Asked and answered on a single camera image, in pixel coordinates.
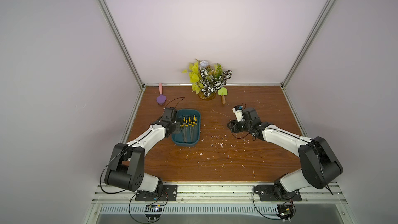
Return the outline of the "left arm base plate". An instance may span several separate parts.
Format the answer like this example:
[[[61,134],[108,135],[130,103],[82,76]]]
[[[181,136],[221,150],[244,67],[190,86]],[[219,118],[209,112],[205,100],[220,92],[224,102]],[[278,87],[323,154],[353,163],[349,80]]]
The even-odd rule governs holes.
[[[158,186],[154,192],[139,190],[135,197],[135,201],[170,201],[177,199],[178,185],[166,184]]]

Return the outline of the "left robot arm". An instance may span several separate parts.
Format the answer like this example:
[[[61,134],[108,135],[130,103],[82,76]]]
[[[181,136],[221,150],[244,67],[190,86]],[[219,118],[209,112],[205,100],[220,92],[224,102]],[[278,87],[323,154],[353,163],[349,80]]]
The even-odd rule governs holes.
[[[126,144],[115,145],[110,161],[102,172],[104,183],[123,191],[139,191],[160,197],[163,182],[159,177],[145,173],[145,156],[154,146],[179,129],[178,110],[164,109],[162,116],[138,138]]]

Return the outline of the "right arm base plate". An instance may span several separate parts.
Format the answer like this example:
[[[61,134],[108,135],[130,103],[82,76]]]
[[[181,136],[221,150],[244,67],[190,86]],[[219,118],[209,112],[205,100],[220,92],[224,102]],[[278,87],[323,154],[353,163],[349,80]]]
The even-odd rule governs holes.
[[[253,192],[258,195],[262,202],[274,201],[302,201],[299,191],[287,192],[278,185],[256,185]]]

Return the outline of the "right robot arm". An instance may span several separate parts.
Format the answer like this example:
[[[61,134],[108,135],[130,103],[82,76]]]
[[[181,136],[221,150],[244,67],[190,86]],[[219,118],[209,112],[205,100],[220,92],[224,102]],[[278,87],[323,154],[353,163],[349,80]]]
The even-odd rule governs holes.
[[[300,136],[263,122],[252,107],[244,109],[238,105],[232,111],[236,119],[227,124],[232,133],[247,132],[255,140],[275,144],[299,158],[300,169],[274,181],[274,195],[277,197],[286,197],[287,194],[307,187],[326,188],[344,172],[343,166],[324,138]]]

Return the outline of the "teal plastic storage box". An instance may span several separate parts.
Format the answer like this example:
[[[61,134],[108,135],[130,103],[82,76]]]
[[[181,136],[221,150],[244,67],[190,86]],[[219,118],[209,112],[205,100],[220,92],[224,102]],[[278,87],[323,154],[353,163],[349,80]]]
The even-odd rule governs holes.
[[[194,147],[200,139],[200,112],[194,109],[178,110],[177,121],[180,123],[179,133],[172,135],[173,143],[181,147]]]

